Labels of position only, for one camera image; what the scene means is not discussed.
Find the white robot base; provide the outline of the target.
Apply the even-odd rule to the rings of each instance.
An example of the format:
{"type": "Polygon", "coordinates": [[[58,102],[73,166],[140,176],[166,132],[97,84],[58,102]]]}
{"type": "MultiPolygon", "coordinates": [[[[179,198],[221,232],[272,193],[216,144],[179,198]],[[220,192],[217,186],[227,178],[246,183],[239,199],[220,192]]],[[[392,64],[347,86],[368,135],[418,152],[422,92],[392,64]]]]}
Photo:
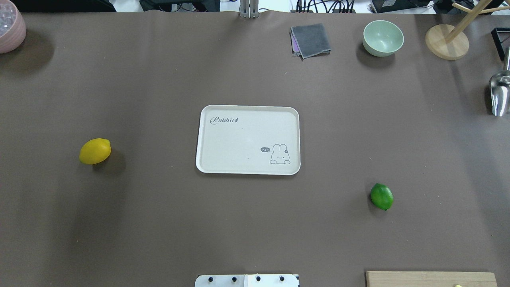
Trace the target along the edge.
{"type": "Polygon", "coordinates": [[[295,274],[226,274],[200,275],[195,287],[299,287],[295,274]]]}

